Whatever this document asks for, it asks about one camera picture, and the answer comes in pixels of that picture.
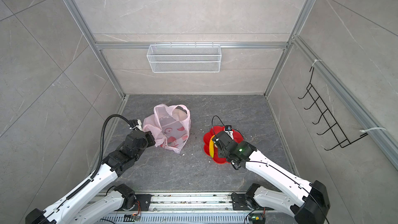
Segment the yellow fake banana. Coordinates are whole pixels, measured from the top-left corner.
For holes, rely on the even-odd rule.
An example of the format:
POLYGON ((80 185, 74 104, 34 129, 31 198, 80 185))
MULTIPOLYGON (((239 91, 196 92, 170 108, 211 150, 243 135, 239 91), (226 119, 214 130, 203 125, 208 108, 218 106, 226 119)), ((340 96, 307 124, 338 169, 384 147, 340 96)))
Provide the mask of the yellow fake banana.
POLYGON ((214 141, 213 141, 213 138, 214 138, 215 136, 213 135, 212 137, 211 137, 211 139, 210 139, 210 141, 209 141, 209 155, 213 158, 214 157, 214 146, 215 146, 215 144, 214 144, 214 141))

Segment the pink printed plastic bag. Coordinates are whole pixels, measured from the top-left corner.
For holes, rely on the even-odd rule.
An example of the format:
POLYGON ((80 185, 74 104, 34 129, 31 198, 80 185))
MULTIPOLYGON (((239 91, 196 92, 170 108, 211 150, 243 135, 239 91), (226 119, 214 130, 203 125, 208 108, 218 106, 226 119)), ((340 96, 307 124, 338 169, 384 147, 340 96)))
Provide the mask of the pink printed plastic bag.
POLYGON ((153 114, 143 122, 143 130, 152 133, 155 147, 175 153, 180 153, 185 146, 190 129, 191 115, 185 105, 157 105, 153 108, 153 114))

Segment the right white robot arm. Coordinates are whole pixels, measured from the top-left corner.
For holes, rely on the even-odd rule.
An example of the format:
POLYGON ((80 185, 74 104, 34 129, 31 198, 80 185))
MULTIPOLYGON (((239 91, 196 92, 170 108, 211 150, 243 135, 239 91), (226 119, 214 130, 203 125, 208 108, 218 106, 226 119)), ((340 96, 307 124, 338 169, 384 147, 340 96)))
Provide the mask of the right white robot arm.
POLYGON ((310 182, 288 172, 254 145, 235 141, 229 131, 214 134, 211 142, 234 169, 254 172, 278 188, 278 191, 272 191, 253 184, 245 195, 246 203, 253 211, 271 208, 292 216, 298 224, 329 222, 330 199, 323 183, 310 182))

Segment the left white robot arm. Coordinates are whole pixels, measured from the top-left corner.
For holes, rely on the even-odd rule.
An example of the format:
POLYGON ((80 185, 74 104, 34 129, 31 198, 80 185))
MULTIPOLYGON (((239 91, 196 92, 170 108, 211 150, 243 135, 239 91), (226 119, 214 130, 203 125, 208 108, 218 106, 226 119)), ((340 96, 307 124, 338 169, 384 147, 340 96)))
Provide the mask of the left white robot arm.
POLYGON ((25 218, 27 224, 93 224, 118 209, 131 210, 136 203, 133 189, 125 184, 116 186, 102 200, 87 206, 104 187, 111 184, 139 160, 146 148, 154 146, 150 131, 132 130, 117 150, 109 153, 98 169, 66 196, 44 210, 32 210, 25 218))

